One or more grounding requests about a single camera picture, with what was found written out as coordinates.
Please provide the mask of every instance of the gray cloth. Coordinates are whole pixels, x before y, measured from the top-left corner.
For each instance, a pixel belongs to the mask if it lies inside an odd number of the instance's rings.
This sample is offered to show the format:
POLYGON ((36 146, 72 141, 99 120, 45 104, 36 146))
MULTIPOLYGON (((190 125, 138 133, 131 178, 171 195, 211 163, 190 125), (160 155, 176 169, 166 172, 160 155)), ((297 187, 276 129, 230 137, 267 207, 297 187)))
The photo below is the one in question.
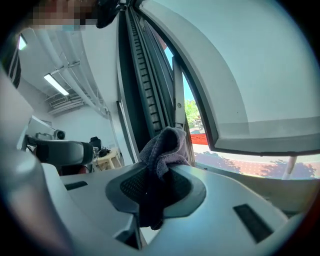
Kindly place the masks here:
POLYGON ((160 179, 169 170, 168 164, 189 165, 186 132, 180 128, 166 127, 145 145, 140 159, 160 179))

